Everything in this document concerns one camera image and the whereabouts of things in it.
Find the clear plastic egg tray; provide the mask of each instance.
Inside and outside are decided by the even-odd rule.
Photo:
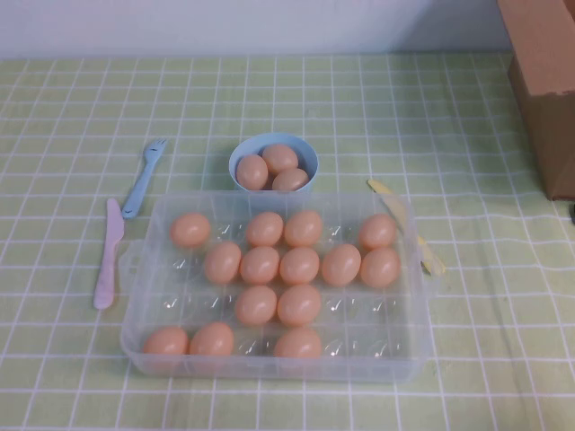
[[[322,294],[322,310],[312,326],[323,344],[317,359],[278,358],[273,348],[287,329],[277,320],[260,328],[246,328],[234,316],[234,302],[245,289],[241,281],[215,286],[206,280],[203,259],[216,242],[236,242],[249,250],[245,228],[262,211],[274,211],[287,220],[302,209],[314,209],[323,218],[323,237],[314,246],[320,258],[334,245],[356,243],[363,221],[387,207],[375,193],[197,192],[168,195],[154,207],[146,239],[132,243],[120,258],[120,283],[130,288],[122,325],[121,345],[145,374],[232,377],[297,378],[395,382],[410,379],[429,355],[428,295],[423,285],[417,232],[409,204],[407,224],[394,244],[402,274],[385,290],[360,281],[332,287],[312,282]],[[200,212],[211,223],[207,244],[182,250],[170,240],[172,221],[187,212]],[[287,248],[279,246],[282,254]],[[270,283],[278,296],[280,280]],[[234,331],[231,356],[162,356],[141,353],[154,330],[169,325],[190,336],[211,321],[224,321]]]

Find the brown egg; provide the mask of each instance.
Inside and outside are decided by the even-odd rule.
[[[295,328],[279,338],[273,354],[278,357],[320,357],[322,341],[311,328]]]
[[[188,334],[177,326],[156,330],[142,348],[142,352],[155,355],[185,355],[187,351]]]
[[[351,244],[333,247],[323,258],[322,277],[332,286],[345,286],[356,277],[361,266],[361,254]]]
[[[358,241],[367,250],[387,247],[395,241],[397,226],[387,214],[369,217],[359,229]]]
[[[276,191],[295,191],[301,189],[309,181],[307,172],[302,169],[288,169],[282,171],[274,179],[271,189]]]
[[[287,145],[275,144],[266,146],[261,157],[268,165],[270,173],[274,175],[297,167],[297,155]]]
[[[243,256],[240,275],[251,285],[269,283],[278,274],[279,253],[268,246],[255,247]]]
[[[278,317],[286,326],[311,323],[322,309],[322,296],[310,285],[291,286],[279,298]]]
[[[251,286],[235,301],[235,317],[245,326],[260,326],[276,313],[278,297],[267,286]]]
[[[237,182],[248,190],[261,190],[268,180],[268,166],[257,154],[246,155],[237,164]]]
[[[248,242],[257,247],[259,245],[276,245],[284,232],[284,221],[279,214],[267,211],[255,216],[245,231]]]
[[[215,245],[204,260],[204,273],[212,283],[229,283],[240,268],[242,251],[236,243],[224,241]]]
[[[320,258],[309,247],[295,247],[284,255],[279,264],[279,274],[288,285],[309,283],[319,269]]]
[[[225,323],[204,326],[190,342],[190,355],[229,356],[234,350],[234,333]]]
[[[200,213],[188,213],[176,218],[170,228],[170,237],[178,247],[197,247],[209,237],[209,221]]]
[[[284,238],[292,247],[310,246],[322,237],[322,230],[322,218],[317,211],[300,211],[287,220]]]
[[[391,285],[400,275],[402,263],[394,249],[382,247],[370,251],[361,262],[359,276],[374,289]]]

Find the cardboard box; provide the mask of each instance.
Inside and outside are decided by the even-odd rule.
[[[498,0],[509,79],[549,199],[575,199],[575,0]]]

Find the knife handle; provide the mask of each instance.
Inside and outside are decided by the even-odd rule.
[[[113,243],[104,244],[100,275],[93,293],[93,306],[98,310],[105,310],[114,302],[114,248]]]

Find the bowl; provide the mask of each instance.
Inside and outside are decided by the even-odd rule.
[[[232,180],[234,180],[235,188],[238,190],[250,191],[245,187],[242,187],[235,178],[235,170],[237,169],[237,165],[240,160],[242,160],[242,157],[249,154],[261,155],[266,146],[273,144],[287,145],[294,150],[297,155],[297,160],[299,161],[298,167],[303,169],[309,177],[307,184],[295,191],[311,191],[315,175],[317,175],[320,167],[317,153],[305,140],[300,137],[290,135],[289,133],[264,133],[253,136],[243,141],[234,149],[230,156],[229,170]]]

